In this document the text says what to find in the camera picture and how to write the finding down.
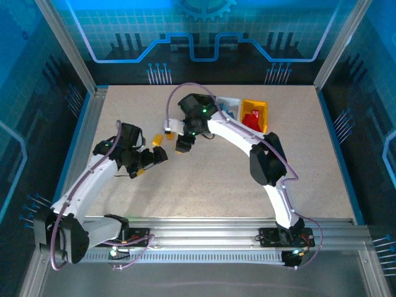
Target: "beige work surface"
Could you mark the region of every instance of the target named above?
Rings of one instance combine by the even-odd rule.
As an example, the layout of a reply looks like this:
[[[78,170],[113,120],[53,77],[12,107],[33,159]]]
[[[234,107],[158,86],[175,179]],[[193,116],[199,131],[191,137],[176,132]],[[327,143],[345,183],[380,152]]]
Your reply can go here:
[[[299,181],[288,186],[295,209],[309,217],[352,218],[353,213],[314,87],[216,85],[218,96],[268,103],[268,132],[278,134]],[[94,145],[116,134],[120,119],[139,126],[147,147],[162,133],[171,85],[110,86]],[[183,119],[177,103],[197,87],[178,90],[170,116]],[[164,139],[169,160],[136,179],[113,178],[89,215],[126,217],[274,217],[267,193],[249,173],[249,159],[221,137],[199,136],[189,153],[175,154],[175,140]],[[118,174],[126,174],[121,169]]]

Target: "yellow bin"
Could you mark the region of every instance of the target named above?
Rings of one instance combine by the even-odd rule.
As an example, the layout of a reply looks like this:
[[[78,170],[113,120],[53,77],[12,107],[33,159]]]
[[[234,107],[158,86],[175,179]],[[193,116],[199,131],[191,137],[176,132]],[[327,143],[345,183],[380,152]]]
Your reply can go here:
[[[267,128],[268,128],[267,102],[243,99],[241,104],[241,118],[239,120],[242,122],[243,118],[245,117],[245,114],[252,114],[252,110],[259,110],[260,112],[259,126],[261,127],[263,133],[267,133]]]

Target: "robotic arm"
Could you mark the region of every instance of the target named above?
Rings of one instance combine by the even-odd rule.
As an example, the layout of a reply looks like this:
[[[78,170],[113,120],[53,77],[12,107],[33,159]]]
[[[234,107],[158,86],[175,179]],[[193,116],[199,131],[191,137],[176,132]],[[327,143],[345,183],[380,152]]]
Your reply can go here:
[[[278,240],[282,246],[292,246],[295,241],[299,241],[304,221],[290,209],[278,183],[278,180],[286,175],[286,168],[263,142],[257,140],[264,138],[286,160],[278,136],[272,132],[263,136],[239,123],[219,111],[212,97],[208,95],[190,94],[178,105],[186,116],[184,120],[164,121],[165,133],[179,134],[176,151],[190,151],[196,135],[203,132],[219,135],[239,147],[249,157],[251,176],[268,193],[275,210]]]
[[[94,156],[73,186],[50,209],[38,212],[34,220],[36,246],[42,253],[49,253],[51,235],[57,216],[62,212],[62,220],[55,241],[55,256],[70,263],[78,263],[88,249],[105,241],[131,238],[128,219],[117,215],[105,215],[100,220],[85,222],[85,214],[98,197],[104,185],[117,171],[126,167],[131,179],[145,170],[166,161],[168,157],[161,147],[153,152],[144,149],[142,130],[131,124],[122,123],[120,138],[115,144],[115,136],[101,141],[93,150]],[[113,151],[99,166],[99,160],[106,156],[112,146]],[[68,200],[72,191],[74,198]],[[65,202],[68,204],[62,211]]]

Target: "blue light strip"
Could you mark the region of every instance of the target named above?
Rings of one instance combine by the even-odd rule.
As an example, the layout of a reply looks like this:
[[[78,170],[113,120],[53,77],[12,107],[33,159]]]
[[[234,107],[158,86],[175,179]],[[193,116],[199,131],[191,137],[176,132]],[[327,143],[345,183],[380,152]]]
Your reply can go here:
[[[63,189],[64,182],[66,180],[67,171],[69,170],[69,166],[70,166],[70,162],[72,160],[75,146],[77,145],[77,138],[79,137],[79,133],[80,133],[80,130],[82,127],[82,122],[84,121],[84,117],[85,117],[85,113],[87,112],[89,101],[90,101],[90,94],[87,92],[87,96],[85,96],[84,104],[82,105],[82,109],[80,112],[79,120],[77,121],[77,125],[75,126],[75,130],[73,133],[72,141],[70,143],[69,151],[67,152],[66,159],[64,161],[61,176],[59,177],[58,185],[55,190],[55,195],[53,198],[54,203],[56,201],[58,201],[59,198],[61,198],[62,189]]]
[[[337,155],[338,164],[340,165],[340,169],[342,172],[342,178],[344,180],[346,189],[348,191],[349,200],[351,202],[353,213],[355,214],[356,222],[358,225],[364,225],[364,219],[363,219],[363,215],[361,213],[360,207],[359,207],[358,198],[356,197],[355,190],[353,189],[353,186],[352,186],[352,181],[349,176],[348,169],[347,169],[344,157],[341,152],[341,146],[337,140],[337,135],[336,135],[334,127],[333,127],[333,123],[332,123],[332,119],[330,117],[329,110],[327,109],[327,105],[326,105],[326,102],[324,100],[324,97],[323,97],[323,94],[321,91],[317,94],[317,96],[319,98],[319,102],[322,107],[322,112],[323,112],[324,118],[326,120],[330,138],[332,139],[335,154]]]
[[[18,185],[20,176],[25,168],[26,162],[27,162],[27,151],[26,151],[26,144],[25,141],[23,140],[23,138],[21,136],[18,135],[18,133],[16,133],[15,131],[13,131],[11,128],[9,128],[8,126],[6,126],[6,124],[4,124],[2,121],[0,121],[0,127],[2,127],[4,130],[6,130],[6,132],[8,134],[11,135],[12,138],[14,138],[17,142],[19,142],[20,144],[20,149],[22,150],[22,161],[20,162],[20,165],[18,167],[18,171],[15,174],[15,178],[11,184],[11,187],[8,191],[8,194],[6,196],[6,199],[1,207],[1,211],[0,211],[0,224],[2,223],[2,220],[4,219],[4,216],[6,215],[8,206],[11,202],[12,196],[14,195],[15,189]]]
[[[168,44],[171,43],[171,37],[187,37],[189,39],[189,47],[190,47],[190,58],[191,61],[194,62],[215,62],[218,59],[218,51],[220,48],[220,38],[221,37],[238,37],[238,43],[251,43],[252,45],[254,45],[254,47],[256,47],[256,49],[264,56],[267,58],[267,60],[269,62],[313,62],[315,61],[315,59],[317,58],[317,56],[319,55],[319,51],[322,48],[322,45],[327,37],[327,34],[330,31],[330,28],[334,22],[334,19],[336,17],[336,15],[338,14],[338,11],[340,10],[341,4],[342,4],[343,0],[341,0],[337,7],[334,10],[333,15],[330,18],[329,23],[327,24],[327,27],[323,33],[323,36],[315,50],[314,56],[311,59],[300,59],[300,58],[296,58],[296,59],[282,59],[282,58],[271,58],[270,55],[261,47],[261,45],[255,40],[255,39],[250,39],[250,38],[243,38],[243,33],[239,33],[239,32],[230,32],[230,33],[218,33],[215,37],[215,54],[213,58],[195,58],[195,54],[194,54],[194,40],[192,38],[192,35],[190,33],[166,33],[165,34],[165,39],[162,40],[154,40],[149,46],[148,48],[145,49],[145,51],[137,58],[137,59],[114,59],[114,60],[99,60],[97,59],[97,57],[95,56],[95,53],[93,52],[93,49],[88,41],[87,36],[85,35],[85,32],[77,18],[77,16],[74,13],[73,8],[70,5],[70,2],[68,0],[66,0],[66,4],[70,10],[70,13],[74,19],[74,22],[77,26],[77,28],[79,29],[79,32],[81,34],[82,39],[84,40],[85,45],[87,46],[87,49],[91,55],[91,58],[99,64],[129,64],[129,63],[139,63],[141,62],[141,60],[143,60],[146,55],[148,55],[149,52],[151,52],[151,50],[159,44]]]
[[[396,176],[395,173],[392,169],[392,166],[389,163],[388,157],[387,157],[387,153],[388,153],[388,149],[389,149],[389,142],[396,137],[396,130],[394,130],[393,132],[391,132],[386,138],[385,138],[385,144],[384,144],[384,150],[382,151],[382,159],[385,163],[386,169],[389,173],[390,179],[392,180],[394,187],[396,188]]]

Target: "grey floor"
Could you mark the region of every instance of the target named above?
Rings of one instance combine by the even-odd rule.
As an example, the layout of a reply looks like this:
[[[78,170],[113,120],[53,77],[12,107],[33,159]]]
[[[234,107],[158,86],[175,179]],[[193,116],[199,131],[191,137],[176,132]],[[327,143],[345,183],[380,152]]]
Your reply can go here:
[[[142,128],[151,147],[162,133],[166,100],[174,86],[110,86],[94,145],[115,135],[120,119]],[[278,134],[299,181],[289,186],[299,212],[317,218],[352,218],[353,213],[321,106],[313,86],[216,85],[223,97],[266,101],[269,128]],[[170,115],[182,119],[177,102],[198,88],[179,90]],[[131,181],[114,178],[89,215],[125,217],[274,217],[267,194],[249,173],[248,157],[221,137],[199,137],[189,153],[176,155],[174,141],[164,140],[169,161]]]
[[[322,252],[309,267],[286,271],[260,264],[136,264],[112,271],[108,264],[48,269],[41,297],[364,297],[354,253]]]

